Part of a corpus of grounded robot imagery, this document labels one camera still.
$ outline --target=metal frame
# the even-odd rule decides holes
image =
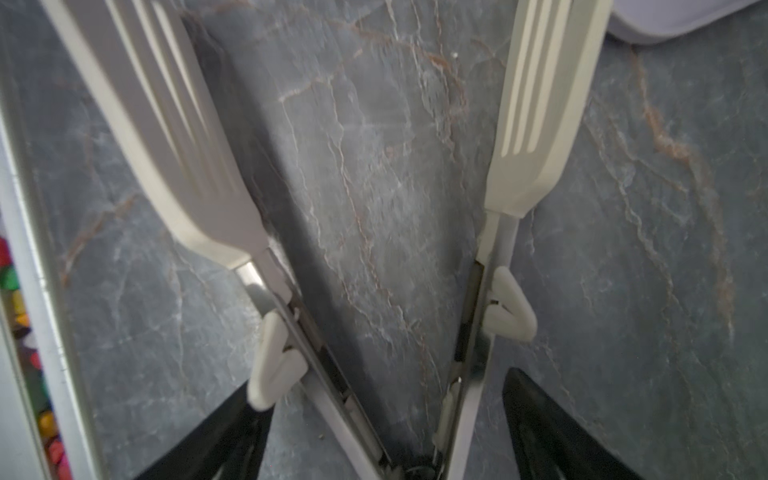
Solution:
[[[489,215],[497,214],[486,213],[486,222],[491,220],[488,218]],[[486,306],[491,302],[489,293],[494,270],[499,266],[509,267],[511,262],[519,223],[520,220],[517,218],[498,214],[491,256],[486,265],[483,266],[480,262],[475,261],[473,266],[475,271],[482,269],[479,288],[472,282],[467,285],[463,315],[471,315],[471,317],[462,318],[462,325],[469,322],[469,335],[467,339],[462,338],[462,330],[466,331],[465,327],[459,330],[459,336],[456,340],[457,353],[462,345],[466,345],[466,347],[459,357],[463,361],[457,365],[458,368],[452,369],[452,377],[449,381],[449,389],[455,382],[460,385],[458,401],[455,402],[453,410],[442,413],[442,415],[449,416],[448,425],[452,425],[452,428],[445,451],[442,452],[445,456],[445,462],[435,465],[441,472],[441,480],[461,480],[464,478],[472,434],[475,431],[475,420],[480,407],[482,391],[485,388],[485,372],[488,369],[488,361],[491,358],[495,339],[495,335],[481,328],[482,317]]]
[[[273,255],[273,262],[280,262]],[[315,320],[292,289],[292,300],[285,304],[262,281],[254,262],[235,269],[254,305],[262,315],[277,309],[290,332],[289,344],[297,348],[310,366],[301,379],[304,390],[328,423],[360,478],[385,480],[398,478],[398,471],[384,449],[357,396],[349,387],[338,363],[320,335]]]
[[[40,200],[29,170],[5,45],[5,37],[0,31],[0,210],[27,311],[33,319],[45,381],[72,475],[74,478],[102,480],[106,478],[104,463],[94,439],[91,410],[85,400],[45,217],[41,214]],[[16,383],[15,388],[24,389],[25,386]],[[5,423],[3,429],[3,435],[8,435]]]

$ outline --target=marble veining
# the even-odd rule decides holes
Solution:
[[[392,456],[432,451],[515,2],[179,3],[241,174]],[[176,245],[37,2],[0,12],[97,436],[133,478],[248,377],[259,317]],[[761,478],[768,5],[652,48],[607,38],[561,181],[512,270],[467,478],[517,478],[523,368],[645,478]],[[301,391],[261,478],[353,478]]]

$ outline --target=white plastic hinge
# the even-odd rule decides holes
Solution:
[[[530,342],[536,336],[536,314],[525,294],[506,266],[493,272],[491,293],[498,303],[485,308],[482,328],[489,333],[521,342]]]
[[[308,370],[306,359],[296,349],[285,350],[288,327],[276,310],[264,316],[263,335],[253,358],[248,380],[248,403],[256,410],[268,410]]]

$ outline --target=gray marble floor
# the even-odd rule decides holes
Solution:
[[[401,462],[430,452],[515,3],[183,9],[241,172],[382,440]],[[0,12],[98,439],[132,478],[247,378],[257,315],[169,236],[37,2]],[[516,478],[509,366],[645,478],[764,476],[767,32],[764,2],[653,48],[606,40],[512,262],[539,335],[497,342],[467,478]],[[261,478],[352,477],[291,392]]]

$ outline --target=metal rod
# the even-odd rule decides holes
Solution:
[[[517,218],[499,215],[493,249],[488,263],[483,266],[479,291],[477,291],[477,286],[473,286],[471,283],[468,285],[468,296],[474,296],[476,292],[478,293],[476,293],[476,300],[473,302],[474,311],[472,312],[472,323],[469,326],[470,333],[468,339],[463,340],[466,341],[466,348],[461,354],[460,365],[455,369],[458,371],[458,376],[449,383],[452,385],[457,380],[460,382],[461,388],[458,399],[454,402],[452,411],[442,413],[442,415],[449,415],[452,428],[445,451],[441,452],[442,455],[435,455],[435,457],[442,457],[445,460],[445,463],[438,465],[442,471],[441,480],[462,480],[464,478],[472,434],[475,431],[475,420],[480,407],[482,391],[485,387],[485,373],[488,369],[488,361],[491,358],[495,338],[495,335],[487,333],[481,328],[482,316],[488,305],[488,293],[491,289],[493,271],[498,266],[509,266],[511,262],[518,224]]]
[[[314,370],[302,379],[304,391],[333,432],[360,478],[384,478],[378,465],[371,462],[366,446],[354,428],[351,419],[339,414],[333,392],[329,392]]]

